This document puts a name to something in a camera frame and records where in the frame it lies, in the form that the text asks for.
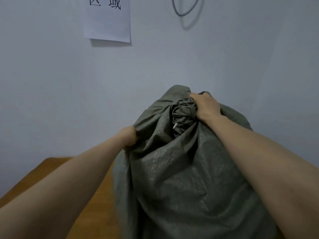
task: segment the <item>hand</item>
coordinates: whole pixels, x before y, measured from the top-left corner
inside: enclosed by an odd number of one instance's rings
[[[202,95],[191,93],[190,97],[192,97],[197,104],[196,115],[199,120],[206,122],[221,116],[218,102],[208,93]]]
[[[116,136],[124,143],[124,147],[133,146],[137,139],[136,129],[133,126],[122,128]]]

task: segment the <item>gathered fabric knot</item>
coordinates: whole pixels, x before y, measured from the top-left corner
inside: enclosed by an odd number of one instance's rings
[[[197,105],[190,98],[181,98],[171,106],[174,137],[182,135],[196,121]]]

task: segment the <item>paper sign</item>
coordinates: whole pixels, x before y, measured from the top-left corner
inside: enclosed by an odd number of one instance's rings
[[[82,19],[85,38],[131,40],[130,0],[85,0]]]

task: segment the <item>person's left arm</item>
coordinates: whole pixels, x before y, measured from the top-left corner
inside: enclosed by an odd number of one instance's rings
[[[134,127],[123,128],[16,197],[0,209],[0,238],[66,238],[115,157],[136,140]]]

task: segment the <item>gray cable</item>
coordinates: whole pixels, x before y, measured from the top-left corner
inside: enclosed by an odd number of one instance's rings
[[[177,11],[176,6],[175,6],[175,1],[174,1],[174,0],[172,0],[172,4],[173,4],[173,8],[174,8],[175,13],[176,13],[179,17],[183,17],[183,16],[186,16],[187,14],[189,14],[189,13],[194,9],[194,7],[196,7],[198,1],[199,1],[199,0],[196,0],[195,4],[194,4],[187,12],[182,13],[182,14]]]

